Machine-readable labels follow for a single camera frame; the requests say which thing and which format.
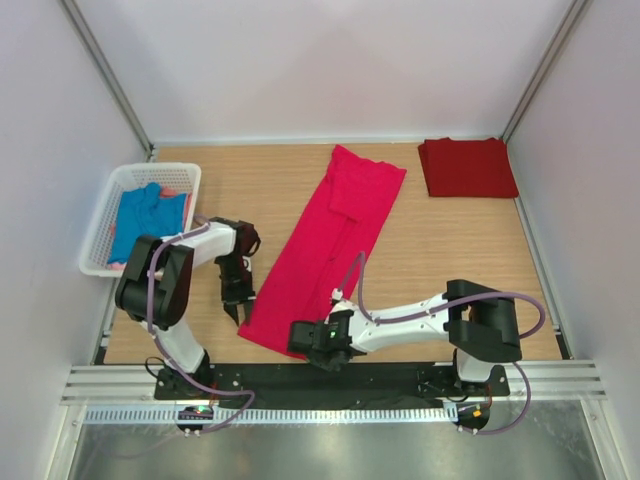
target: folded red cloth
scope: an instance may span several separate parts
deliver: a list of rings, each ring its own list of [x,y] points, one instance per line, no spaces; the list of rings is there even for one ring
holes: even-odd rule
[[[518,196],[502,140],[425,140],[418,152],[432,197]]]
[[[371,253],[405,173],[336,146],[326,175],[258,293],[250,323],[238,335],[288,354],[291,323],[323,320],[331,310],[331,292],[358,252]],[[356,277],[345,296],[353,292]]]

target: cable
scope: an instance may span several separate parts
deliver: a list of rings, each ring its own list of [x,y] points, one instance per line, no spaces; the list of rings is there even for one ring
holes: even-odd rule
[[[156,380],[158,380],[158,375],[157,375],[157,374],[155,374],[155,373],[153,373],[153,371],[152,371],[152,370],[151,370],[151,368],[149,367],[149,360],[152,360],[152,359],[153,359],[153,360],[158,360],[158,361],[162,364],[162,366],[165,366],[165,363],[164,363],[164,360],[162,360],[160,357],[147,357],[147,358],[145,359],[145,361],[144,361],[144,369],[147,371],[147,373],[148,373],[149,375],[151,375],[153,378],[155,378]],[[179,378],[179,377],[180,377],[180,374],[179,374],[179,373],[176,373],[176,372],[175,372],[175,370],[170,369],[169,371],[171,372],[171,375],[172,375],[174,378]],[[180,389],[180,391],[181,391],[183,394],[185,394],[186,396],[188,396],[188,397],[192,397],[192,398],[193,398],[193,397],[198,396],[198,392],[189,391],[189,390],[187,390],[187,389],[186,389],[186,387],[184,387],[184,385],[176,385],[176,387],[177,387],[177,388],[179,388],[179,389]]]
[[[400,317],[395,317],[395,318],[385,318],[385,319],[374,319],[373,316],[369,313],[369,311],[366,309],[365,305],[364,305],[364,298],[363,298],[363,280],[364,280],[364,265],[365,265],[365,260],[366,260],[366,256],[364,252],[360,252],[358,254],[358,256],[356,257],[356,259],[354,260],[354,262],[351,264],[351,267],[349,268],[349,270],[347,271],[347,275],[345,275],[345,278],[342,280],[342,283],[340,284],[340,290],[344,291],[344,288],[346,287],[347,283],[349,282],[349,280],[351,279],[351,276],[353,275],[353,271],[355,270],[356,266],[360,266],[360,272],[358,275],[358,307],[360,308],[360,311],[362,312],[362,315],[364,315],[364,317],[376,324],[379,325],[385,325],[385,324],[393,324],[393,323],[401,323],[401,322],[408,322],[410,320],[416,320],[418,318],[422,318],[424,317],[425,313],[424,312],[419,312],[419,313],[414,313],[411,315],[405,315],[405,316],[400,316]],[[521,333],[519,335],[520,339],[523,338],[527,338],[530,337],[531,335],[537,333],[542,326],[544,325],[544,322],[546,320],[546,313],[544,311],[544,307],[542,306],[542,304],[536,300],[533,297],[530,297],[529,295],[525,295],[523,293],[517,293],[517,292],[487,292],[487,293],[479,293],[477,295],[469,295],[467,297],[462,297],[462,298],[458,298],[456,300],[452,300],[450,302],[447,302],[443,305],[438,305],[437,307],[432,307],[430,308],[427,313],[429,315],[433,315],[435,313],[438,312],[442,312],[444,310],[448,310],[450,308],[454,308],[454,307],[458,307],[458,306],[462,306],[462,305],[467,305],[471,302],[477,302],[480,300],[489,300],[492,298],[512,298],[512,299],[518,299],[518,300],[524,300],[526,302],[529,302],[531,305],[533,305],[534,307],[536,307],[536,309],[538,310],[538,313],[540,314],[539,318],[538,318],[538,322],[529,330],[527,330],[524,333]],[[531,384],[529,383],[529,379],[527,378],[527,375],[524,373],[524,370],[522,369],[522,367],[520,367],[520,365],[518,365],[516,362],[513,363],[513,366],[516,367],[516,369],[520,372],[520,375],[522,375],[522,380],[524,381],[524,385],[525,385],[525,389],[527,392],[527,400],[525,402],[524,408],[522,409],[522,412],[520,413],[520,415],[518,415],[518,417],[511,422],[509,425],[507,425],[506,427],[502,427],[502,428],[498,428],[496,430],[490,430],[488,432],[481,432],[481,431],[477,431],[477,430],[471,430],[469,428],[466,427],[459,427],[464,431],[468,431],[469,433],[473,433],[474,435],[495,435],[498,433],[504,433],[507,432],[509,430],[511,430],[512,428],[514,428],[516,425],[518,425],[525,417],[525,415],[527,414],[527,412],[529,411],[529,407],[531,406]],[[490,396],[489,397],[489,406],[493,403],[493,398]]]
[[[485,405],[485,408],[491,408],[493,405],[493,394],[491,393],[491,385],[487,384],[487,397],[489,398],[489,402]]]
[[[530,337],[534,333],[537,333],[544,325],[544,322],[546,320],[546,314],[544,312],[544,307],[542,306],[542,304],[535,298],[530,297],[529,295],[525,295],[524,293],[517,293],[517,292],[487,292],[487,293],[478,293],[476,295],[469,295],[468,297],[458,298],[456,300],[447,302],[443,305],[432,307],[431,309],[429,309],[428,313],[434,314],[434,313],[442,312],[443,310],[448,310],[450,308],[466,305],[471,302],[477,302],[479,300],[489,300],[492,298],[513,298],[518,300],[524,300],[525,302],[529,302],[531,305],[533,305],[538,309],[538,313],[540,314],[540,317],[538,318],[538,323],[536,323],[533,326],[533,328],[531,328],[530,330],[527,330],[525,333],[521,333],[519,335],[521,339]]]
[[[155,282],[156,282],[155,273],[156,273],[157,267],[158,267],[158,260],[160,258],[160,255],[162,254],[162,252],[164,250],[166,250],[167,247],[169,247],[173,243],[176,243],[179,240],[184,240],[184,239],[187,239],[187,238],[195,237],[196,235],[199,235],[199,234],[204,233],[207,230],[209,230],[209,227],[211,225],[210,222],[209,222],[209,219],[199,215],[199,216],[197,216],[196,220],[201,221],[204,224],[199,228],[196,228],[196,229],[191,230],[191,231],[186,232],[186,233],[181,233],[181,234],[176,235],[176,236],[174,236],[174,237],[172,237],[172,238],[170,238],[168,240],[165,240],[162,244],[160,244],[160,246],[156,249],[156,251],[153,253],[153,256],[151,257],[151,263],[149,264],[149,271],[148,271],[149,272],[148,273],[149,282],[148,282],[148,288],[147,288],[147,318],[146,318],[146,322],[147,322],[147,331],[149,332],[149,334],[153,338],[153,342],[156,345],[156,347],[158,348],[158,351],[165,358],[166,363],[169,363],[171,368],[173,368],[175,371],[177,371],[191,385],[193,385],[194,387],[196,387],[197,389],[199,389],[199,390],[201,390],[201,391],[203,391],[205,393],[211,393],[213,395],[219,395],[221,397],[239,397],[239,396],[245,396],[245,395],[249,396],[249,398],[245,402],[245,404],[242,405],[238,409],[238,411],[235,412],[233,415],[231,415],[229,418],[227,418],[226,420],[223,420],[222,422],[220,422],[220,423],[218,423],[216,425],[211,425],[209,427],[202,428],[200,430],[200,434],[204,434],[204,433],[215,432],[215,431],[221,430],[221,429],[229,426],[231,424],[231,422],[233,422],[236,418],[238,418],[240,415],[242,415],[249,408],[249,406],[251,406],[251,404],[255,400],[256,394],[255,394],[255,392],[253,390],[238,390],[238,391],[217,390],[215,388],[207,387],[207,386],[202,385],[199,382],[195,381],[193,378],[191,378],[191,376],[187,372],[185,372],[182,369],[182,367],[180,365],[178,365],[178,363],[175,360],[173,360],[171,358],[171,356],[169,355],[169,352],[167,352],[167,350],[162,345],[162,342],[160,341],[160,337],[158,337],[155,334],[154,330],[153,330],[153,307],[154,307],[153,298],[154,298],[154,286],[155,286]],[[160,359],[159,357],[149,357],[149,358],[147,358],[145,360],[145,369],[152,376],[157,378],[157,376],[154,375],[153,372],[151,372],[151,369],[149,368],[148,360],[150,358],[158,358],[159,360],[162,360],[162,359]],[[117,453],[113,453],[113,452],[104,452],[104,453],[106,453],[108,456],[110,456],[112,458],[116,458],[116,459],[119,459],[119,460],[132,460],[132,459],[135,459],[135,458],[139,458],[139,457],[141,457],[143,455],[146,455],[147,453],[152,452],[156,448],[161,447],[162,445],[170,442],[171,440],[179,438],[179,437],[183,437],[183,434],[182,433],[177,433],[175,435],[163,438],[159,442],[151,445],[150,447],[144,449],[143,451],[137,452],[137,453],[133,453],[133,454],[117,454]],[[96,456],[96,453],[97,453],[98,450],[103,451],[102,442],[98,443],[98,445],[96,446],[94,451],[89,456],[89,459],[87,460],[87,463],[85,464],[85,467],[83,468],[82,473],[80,474],[80,477],[79,477],[80,480],[84,480],[84,478],[86,477],[86,475],[87,475],[87,473],[89,471],[89,467],[93,463],[93,460],[95,459],[95,456]]]
[[[215,432],[217,430],[220,430],[221,428],[226,427],[231,422],[233,422],[236,418],[238,418],[240,415],[242,415],[245,412],[245,410],[247,410],[247,408],[249,408],[249,406],[253,403],[253,401],[255,400],[255,397],[256,397],[256,394],[255,394],[255,392],[253,390],[238,390],[238,391],[235,391],[235,392],[234,391],[226,391],[226,390],[217,390],[215,388],[207,387],[207,386],[202,385],[199,382],[195,381],[187,372],[185,372],[182,369],[182,367],[173,358],[171,358],[171,355],[169,355],[169,352],[167,352],[167,350],[164,348],[164,345],[162,345],[162,342],[160,341],[160,337],[157,336],[155,334],[155,332],[154,332],[154,326],[153,326],[153,297],[154,297],[154,287],[155,287],[155,282],[156,282],[155,272],[156,272],[157,267],[158,267],[158,260],[160,258],[160,255],[171,244],[176,243],[179,240],[195,237],[196,235],[204,233],[207,230],[209,230],[209,226],[210,226],[210,223],[209,223],[208,220],[206,220],[206,223],[203,226],[201,226],[199,228],[196,228],[195,230],[191,230],[189,232],[186,232],[184,234],[176,235],[175,237],[172,237],[172,238],[166,240],[165,242],[163,242],[156,249],[156,251],[153,253],[153,256],[151,257],[151,263],[149,264],[149,282],[148,282],[148,285],[147,285],[147,287],[148,287],[147,288],[147,317],[146,317],[147,331],[149,332],[149,334],[153,338],[153,342],[155,343],[156,347],[158,348],[158,351],[165,358],[166,362],[169,363],[171,368],[173,368],[180,375],[182,375],[182,377],[187,382],[189,382],[191,385],[193,385],[194,387],[196,387],[197,389],[199,389],[199,390],[201,390],[201,391],[203,391],[205,393],[212,393],[214,395],[218,395],[218,396],[221,396],[221,397],[239,397],[239,396],[245,396],[245,395],[249,396],[248,400],[245,402],[244,405],[242,405],[238,409],[237,412],[235,412],[229,418],[227,418],[226,420],[223,420],[222,422],[220,422],[220,423],[218,423],[216,425],[211,425],[209,427],[203,428],[200,431],[200,433]]]
[[[359,265],[360,272],[358,274],[358,307],[360,308],[362,315],[364,315],[364,317],[367,320],[378,325],[389,325],[394,323],[408,322],[410,320],[417,320],[425,316],[424,312],[418,312],[418,313],[412,313],[410,315],[404,315],[404,316],[395,317],[395,318],[385,318],[385,319],[373,318],[371,313],[369,313],[369,311],[366,309],[364,305],[363,284],[364,284],[365,261],[366,261],[365,253],[360,252],[356,257],[356,259],[351,264],[351,267],[349,267],[347,274],[345,275],[344,279],[342,280],[342,283],[338,288],[340,289],[340,291],[344,291],[344,288],[346,287],[347,283],[351,279],[351,276],[353,275],[353,271],[355,270],[356,266]],[[493,298],[512,298],[512,299],[524,300],[526,302],[529,302],[534,307],[536,307],[536,309],[538,310],[538,313],[540,314],[538,318],[538,322],[533,326],[533,328],[526,331],[525,333],[520,334],[521,339],[530,337],[531,335],[535,334],[544,325],[544,322],[546,320],[546,313],[544,311],[544,307],[542,306],[542,304],[535,298],[530,297],[529,295],[525,295],[523,293],[517,293],[517,292],[487,292],[487,293],[479,293],[476,295],[469,295],[467,297],[462,297],[456,300],[452,300],[443,305],[438,305],[437,307],[432,307],[427,311],[427,313],[430,315],[433,315],[435,313],[442,312],[444,310],[448,310],[453,307],[467,305],[471,302],[477,302],[479,300],[489,300]]]
[[[499,433],[508,432],[509,430],[515,428],[516,425],[522,422],[522,420],[524,420],[524,417],[527,415],[527,412],[529,411],[529,407],[531,406],[531,384],[529,383],[529,378],[527,377],[526,373],[524,373],[524,370],[522,369],[522,367],[518,365],[516,362],[513,362],[513,366],[516,367],[516,370],[518,370],[518,372],[520,372],[520,375],[522,376],[522,380],[524,382],[525,390],[527,392],[527,399],[524,402],[524,407],[522,408],[520,415],[518,415],[516,419],[506,427],[496,428],[495,430],[484,431],[484,430],[471,429],[471,428],[463,427],[462,425],[459,425],[458,431],[468,432],[468,433],[471,433],[472,435],[497,435]]]
[[[462,402],[466,401],[469,398],[469,395],[465,395],[464,397],[462,397],[461,400],[454,400],[451,397],[448,397],[447,395],[445,395],[444,389],[442,389],[440,387],[436,387],[435,385],[431,385],[429,382],[425,382],[424,385],[429,387],[429,388],[433,388],[434,390],[437,390],[438,392],[440,392],[442,394],[442,396],[444,398],[446,398],[447,400],[449,400],[452,403],[462,403]]]
[[[153,373],[151,368],[149,368],[149,360],[160,360],[160,362],[163,363],[163,364],[164,364],[164,360],[162,360],[160,357],[147,357],[144,360],[144,369],[147,371],[147,373],[149,375],[151,375],[153,378],[155,378],[157,380],[158,379],[158,375]]]

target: white plastic basket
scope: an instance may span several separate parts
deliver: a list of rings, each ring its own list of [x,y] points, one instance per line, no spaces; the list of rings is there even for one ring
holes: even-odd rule
[[[80,271],[98,277],[122,276],[121,270],[107,268],[107,260],[111,256],[113,245],[111,226],[116,223],[123,192],[156,182],[178,193],[190,193],[191,203],[185,223],[186,229],[189,230],[201,176],[200,167],[192,163],[136,163],[116,168],[109,176],[100,203],[91,219],[80,254]]]

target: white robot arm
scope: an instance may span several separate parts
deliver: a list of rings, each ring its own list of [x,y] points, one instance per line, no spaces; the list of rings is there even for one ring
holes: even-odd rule
[[[163,239],[153,236],[138,238],[116,290],[116,306],[145,329],[148,271],[162,243]],[[192,270],[209,261],[219,265],[223,307],[239,325],[238,306],[244,307],[247,322],[255,299],[250,257],[259,246],[260,237],[252,224],[213,218],[205,232],[173,243],[160,255],[152,299],[152,331],[167,357],[201,384],[210,383],[209,355],[194,338],[185,316]]]
[[[325,370],[339,370],[352,357],[392,345],[449,341],[462,382],[484,383],[497,363],[522,358],[513,299],[491,298],[449,308],[450,301],[493,289],[466,280],[447,282],[447,291],[425,301],[365,315],[334,290],[333,309],[324,322],[294,322],[289,351],[303,354]],[[470,308],[469,319],[462,312]]]

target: wooden table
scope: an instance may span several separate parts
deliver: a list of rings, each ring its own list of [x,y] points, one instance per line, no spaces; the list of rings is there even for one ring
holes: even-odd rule
[[[408,170],[400,195],[367,263],[365,295],[372,309],[414,303],[464,278],[543,300],[522,226],[512,200],[430,198],[416,144],[347,145],[358,155]],[[332,145],[269,145],[166,148],[158,161],[193,162],[202,168],[196,211],[256,225],[262,246],[253,257],[260,288],[291,235],[303,208],[323,177]],[[537,311],[518,302],[520,331],[537,321]],[[194,272],[187,318],[212,362],[294,362],[236,335],[222,310],[218,267]],[[356,361],[448,361],[447,342],[401,345]],[[548,322],[522,341],[527,360],[559,359]],[[105,363],[142,363],[157,355],[147,333],[123,312],[113,326]]]

